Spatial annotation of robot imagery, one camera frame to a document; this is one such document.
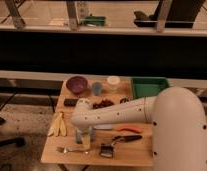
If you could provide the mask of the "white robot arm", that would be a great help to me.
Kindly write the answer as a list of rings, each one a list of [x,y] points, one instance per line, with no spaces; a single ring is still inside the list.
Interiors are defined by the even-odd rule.
[[[190,90],[170,87],[153,97],[93,110],[80,99],[71,123],[81,134],[93,125],[149,122],[153,171],[207,171],[207,121],[204,107]]]

